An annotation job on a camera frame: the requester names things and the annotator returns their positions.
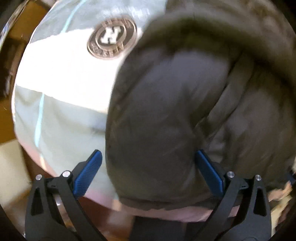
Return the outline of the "olive hooded down jacket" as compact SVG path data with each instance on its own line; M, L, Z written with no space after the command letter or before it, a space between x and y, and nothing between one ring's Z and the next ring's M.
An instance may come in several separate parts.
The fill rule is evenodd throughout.
M295 159L295 33L271 1L168 1L121 66L106 164L122 204L216 204L194 164L204 150L268 191Z

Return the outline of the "pink grey patchwork bedsheet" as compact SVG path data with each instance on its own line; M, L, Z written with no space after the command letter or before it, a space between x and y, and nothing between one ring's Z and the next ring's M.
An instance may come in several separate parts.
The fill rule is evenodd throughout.
M94 149L103 164L86 196L137 216L205 221L213 205L199 203L195 183L207 191L193 164L194 106L186 78L205 79L210 56L165 57L137 71L138 85L124 100L127 123L106 141L114 84L166 1L58 1L36 27L16 74L11 102L16 137L33 161L52 175L74 167Z

